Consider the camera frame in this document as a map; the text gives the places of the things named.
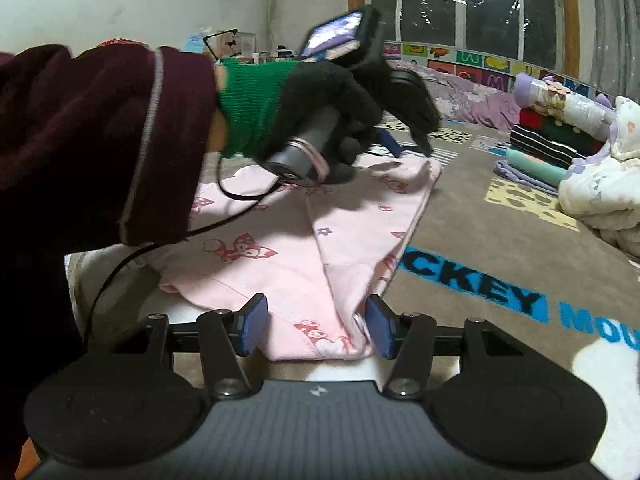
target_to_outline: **blue gripper pad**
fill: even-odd
[[[367,298],[364,319],[378,355],[383,359],[393,359],[396,357],[396,349],[391,320],[382,312],[378,301],[382,300],[377,296]]]
[[[268,322],[267,297],[264,294],[254,294],[236,313],[236,330],[239,335],[233,341],[236,355],[246,357],[255,350],[267,329]]]
[[[395,158],[399,158],[404,148],[398,144],[393,136],[384,128],[378,128],[378,142],[389,150],[389,153]]]

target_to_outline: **screen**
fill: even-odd
[[[354,40],[361,20],[362,12],[356,11],[316,28],[302,51],[302,57],[313,56]]]

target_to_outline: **gray curtain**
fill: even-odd
[[[640,100],[640,0],[596,0],[591,84]]]

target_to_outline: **gray ribbed surface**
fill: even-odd
[[[315,396],[318,387],[326,393]],[[590,465],[530,474],[475,462],[423,410],[374,383],[266,381],[251,399],[218,403],[197,433],[152,462],[107,471],[46,463],[30,480],[604,480]]]

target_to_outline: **person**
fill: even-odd
[[[64,255],[183,240],[207,152],[264,160],[326,104],[364,151],[382,111],[327,61],[212,65],[140,44],[0,57],[0,478],[27,438],[27,394],[85,350]],[[333,173],[354,162],[338,154]]]

